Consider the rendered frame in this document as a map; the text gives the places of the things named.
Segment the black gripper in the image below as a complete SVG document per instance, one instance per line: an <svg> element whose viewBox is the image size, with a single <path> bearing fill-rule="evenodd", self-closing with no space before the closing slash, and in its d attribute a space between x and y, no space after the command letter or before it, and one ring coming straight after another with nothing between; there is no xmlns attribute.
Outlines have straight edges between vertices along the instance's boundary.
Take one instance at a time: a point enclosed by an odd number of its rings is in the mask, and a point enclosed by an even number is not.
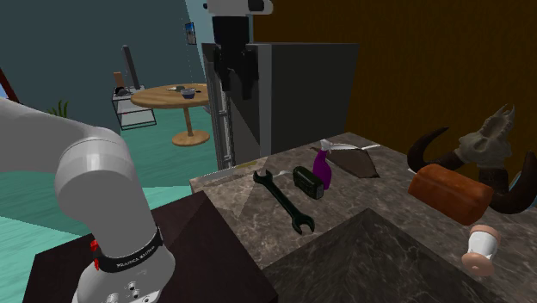
<svg viewBox="0 0 537 303"><path fill-rule="evenodd" d="M259 79L256 54L246 49L250 42L250 20L248 16L214 16L213 35L217 45L213 50L214 70L223 91L231 90L230 70L239 67L238 76L242 84L242 98L252 97L254 82Z"/></svg>

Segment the round wooden table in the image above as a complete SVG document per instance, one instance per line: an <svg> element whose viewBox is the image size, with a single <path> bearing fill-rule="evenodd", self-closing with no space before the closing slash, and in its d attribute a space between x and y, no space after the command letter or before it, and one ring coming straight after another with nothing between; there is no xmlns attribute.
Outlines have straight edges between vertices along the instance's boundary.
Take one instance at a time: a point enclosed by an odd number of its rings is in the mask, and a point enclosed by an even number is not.
<svg viewBox="0 0 537 303"><path fill-rule="evenodd" d="M176 134L172 143L176 146L195 146L207 142L210 134L192 128L189 109L205 106L209 102L205 83L182 83L186 89L192 89L192 98L186 98L181 91L176 91L177 84L158 86L138 91L131 96L131 102L142 108L182 109L187 130Z"/></svg>

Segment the dark grey refrigerator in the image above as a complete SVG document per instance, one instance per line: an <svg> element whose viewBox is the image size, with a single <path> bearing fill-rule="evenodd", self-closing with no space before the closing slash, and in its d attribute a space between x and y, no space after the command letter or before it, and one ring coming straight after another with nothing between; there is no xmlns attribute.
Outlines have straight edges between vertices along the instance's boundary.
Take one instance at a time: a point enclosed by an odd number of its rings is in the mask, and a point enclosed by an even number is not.
<svg viewBox="0 0 537 303"><path fill-rule="evenodd" d="M358 44L249 44L259 71L249 100L235 73L231 91L222 90L215 47L205 43L201 49L219 169L343 133Z"/></svg>

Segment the purple spray bottle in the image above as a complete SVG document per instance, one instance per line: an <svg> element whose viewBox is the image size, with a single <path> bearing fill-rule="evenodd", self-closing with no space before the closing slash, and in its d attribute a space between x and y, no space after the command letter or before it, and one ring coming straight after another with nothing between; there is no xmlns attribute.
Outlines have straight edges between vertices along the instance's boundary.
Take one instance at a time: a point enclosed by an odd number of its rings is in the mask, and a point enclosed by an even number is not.
<svg viewBox="0 0 537 303"><path fill-rule="evenodd" d="M330 187L331 168L326 162L327 155L331 152L332 147L341 148L342 144L333 144L327 139L320 140L321 149L318 151L312 166L312 173L317 176L323 183L324 190Z"/></svg>

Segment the small black radio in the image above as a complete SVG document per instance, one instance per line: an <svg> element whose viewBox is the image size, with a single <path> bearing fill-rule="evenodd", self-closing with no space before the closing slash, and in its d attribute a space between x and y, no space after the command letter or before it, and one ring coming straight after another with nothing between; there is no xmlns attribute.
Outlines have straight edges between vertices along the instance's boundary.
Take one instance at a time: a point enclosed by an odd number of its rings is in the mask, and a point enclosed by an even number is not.
<svg viewBox="0 0 537 303"><path fill-rule="evenodd" d="M293 169L293 182L303 193L314 200L319 200L324 195L324 184L322 180L303 166L296 166Z"/></svg>

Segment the black wrench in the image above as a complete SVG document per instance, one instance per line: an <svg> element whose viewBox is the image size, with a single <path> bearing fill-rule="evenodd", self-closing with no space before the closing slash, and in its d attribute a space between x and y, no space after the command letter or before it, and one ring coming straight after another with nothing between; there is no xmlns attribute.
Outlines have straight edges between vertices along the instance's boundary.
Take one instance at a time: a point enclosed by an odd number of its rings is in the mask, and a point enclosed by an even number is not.
<svg viewBox="0 0 537 303"><path fill-rule="evenodd" d="M315 220L307 215L302 213L288 198L281 192L278 186L274 183L274 176L269 170L265 170L266 174L260 176L256 171L253 173L253 181L263 185L267 191L281 204L281 206L286 210L291 218L291 224L293 229L298 233L302 234L303 231L301 227L306 225L310 228L311 232L315 231Z"/></svg>

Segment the dark robot stand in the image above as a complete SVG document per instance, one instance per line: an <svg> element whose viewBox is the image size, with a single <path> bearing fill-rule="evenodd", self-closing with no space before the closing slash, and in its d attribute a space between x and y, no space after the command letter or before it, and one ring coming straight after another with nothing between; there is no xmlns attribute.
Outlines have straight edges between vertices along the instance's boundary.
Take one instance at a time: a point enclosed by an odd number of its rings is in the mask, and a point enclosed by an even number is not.
<svg viewBox="0 0 537 303"><path fill-rule="evenodd" d="M157 303L278 303L278 294L204 192L152 210L176 269ZM71 303L91 265L87 234L37 254L22 303Z"/></svg>

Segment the green potted plant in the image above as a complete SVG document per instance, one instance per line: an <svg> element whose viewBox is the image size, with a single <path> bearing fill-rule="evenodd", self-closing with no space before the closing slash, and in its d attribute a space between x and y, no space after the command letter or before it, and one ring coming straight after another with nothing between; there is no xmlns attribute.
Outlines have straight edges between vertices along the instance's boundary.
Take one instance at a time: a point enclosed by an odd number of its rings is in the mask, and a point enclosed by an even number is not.
<svg viewBox="0 0 537 303"><path fill-rule="evenodd" d="M64 102L63 100L59 100L57 106L55 108L49 108L47 113L66 118L68 115L68 105L68 101Z"/></svg>

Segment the stone sink basin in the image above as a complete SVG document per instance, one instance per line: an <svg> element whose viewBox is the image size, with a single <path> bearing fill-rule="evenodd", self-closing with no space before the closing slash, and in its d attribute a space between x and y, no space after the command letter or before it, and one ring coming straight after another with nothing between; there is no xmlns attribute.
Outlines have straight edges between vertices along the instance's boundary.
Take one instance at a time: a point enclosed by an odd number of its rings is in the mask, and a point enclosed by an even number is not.
<svg viewBox="0 0 537 303"><path fill-rule="evenodd" d="M506 303L371 209L263 272L279 303Z"/></svg>

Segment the brown bread loaf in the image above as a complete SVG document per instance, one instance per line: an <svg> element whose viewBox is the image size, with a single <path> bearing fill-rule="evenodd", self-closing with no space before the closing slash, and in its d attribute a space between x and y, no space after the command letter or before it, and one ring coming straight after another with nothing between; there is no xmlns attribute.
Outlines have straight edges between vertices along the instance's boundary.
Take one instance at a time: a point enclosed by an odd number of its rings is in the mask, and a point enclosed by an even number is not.
<svg viewBox="0 0 537 303"><path fill-rule="evenodd" d="M439 164L429 164L414 175L408 193L463 226L470 226L483 216L494 190Z"/></svg>

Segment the horned animal skull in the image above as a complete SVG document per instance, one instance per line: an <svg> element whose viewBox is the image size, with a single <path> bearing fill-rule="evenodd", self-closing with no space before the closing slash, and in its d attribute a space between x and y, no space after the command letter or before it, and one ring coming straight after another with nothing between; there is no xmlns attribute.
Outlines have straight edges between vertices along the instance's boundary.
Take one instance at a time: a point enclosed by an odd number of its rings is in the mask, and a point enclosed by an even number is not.
<svg viewBox="0 0 537 303"><path fill-rule="evenodd" d="M502 214L522 213L537 198L537 155L532 151L527 152L521 174L517 182L510 186L504 160L511 155L508 135L514 118L514 109L500 108L485 120L477 132L460 137L460 145L456 149L431 161L423 159L424 151L446 129L442 127L425 134L409 149L407 164L415 173L429 164L439 164L456 171L493 188L494 194L487 208Z"/></svg>

